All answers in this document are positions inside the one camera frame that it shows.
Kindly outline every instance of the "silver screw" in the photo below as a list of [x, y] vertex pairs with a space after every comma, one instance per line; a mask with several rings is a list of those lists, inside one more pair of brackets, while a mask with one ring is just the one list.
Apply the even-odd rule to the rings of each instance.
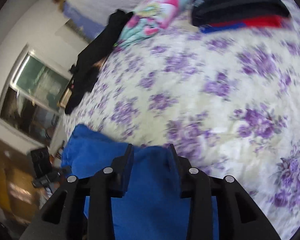
[[232, 177], [232, 176], [226, 176], [226, 182], [229, 182], [229, 183], [234, 182], [234, 177]]
[[72, 175], [72, 176], [69, 176], [68, 179], [67, 179], [67, 181], [70, 182], [70, 183], [71, 183], [71, 182], [75, 182], [76, 180], [77, 180], [77, 177], [76, 177], [76, 176], [73, 176], [73, 175]]
[[109, 173], [112, 173], [113, 169], [111, 167], [106, 167], [103, 169], [103, 173], [105, 174], [109, 174]]
[[198, 170], [197, 168], [190, 168], [190, 169], [189, 169], [189, 172], [190, 172], [191, 174], [197, 174], [197, 173], [199, 172], [199, 170]]

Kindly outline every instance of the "folded red garment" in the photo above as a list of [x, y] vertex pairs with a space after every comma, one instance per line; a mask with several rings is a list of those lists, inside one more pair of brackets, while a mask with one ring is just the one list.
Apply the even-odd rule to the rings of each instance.
[[277, 27], [281, 28], [281, 22], [285, 17], [279, 15], [259, 16], [238, 21], [209, 24], [212, 27], [224, 27], [228, 25], [244, 24], [245, 27]]

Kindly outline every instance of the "glass pane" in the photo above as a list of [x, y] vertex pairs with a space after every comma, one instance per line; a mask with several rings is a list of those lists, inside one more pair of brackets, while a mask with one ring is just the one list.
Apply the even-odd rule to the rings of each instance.
[[21, 65], [15, 84], [40, 102], [58, 111], [60, 100], [69, 80], [34, 57], [27, 55]]
[[59, 116], [8, 88], [0, 118], [30, 138], [49, 146]]

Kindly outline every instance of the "black robotic device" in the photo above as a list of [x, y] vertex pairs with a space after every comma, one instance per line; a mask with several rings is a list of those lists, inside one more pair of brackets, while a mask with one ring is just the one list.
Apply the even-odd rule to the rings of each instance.
[[[280, 240], [269, 220], [232, 176], [218, 179], [191, 167], [169, 146], [172, 183], [181, 198], [191, 198], [186, 240], [213, 240], [211, 196], [218, 204], [219, 240]], [[133, 146], [93, 177], [69, 176], [52, 195], [20, 240], [81, 240], [83, 208], [90, 196], [88, 240], [114, 240], [111, 198], [122, 198], [133, 166]], [[291, 238], [300, 240], [300, 228]]]

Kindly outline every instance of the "folded dark garment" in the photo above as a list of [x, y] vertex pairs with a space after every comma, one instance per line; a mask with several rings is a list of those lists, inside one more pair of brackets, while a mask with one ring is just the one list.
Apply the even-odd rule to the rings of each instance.
[[111, 14], [107, 27], [98, 35], [79, 55], [77, 64], [71, 67], [73, 74], [72, 94], [65, 108], [65, 114], [71, 114], [72, 110], [79, 105], [86, 92], [91, 92], [98, 80], [98, 68], [93, 64], [108, 56], [113, 45], [119, 39], [123, 27], [130, 20], [133, 13], [125, 13], [117, 10]]
[[194, 0], [192, 24], [202, 26], [266, 15], [289, 17], [290, 13], [281, 0]]

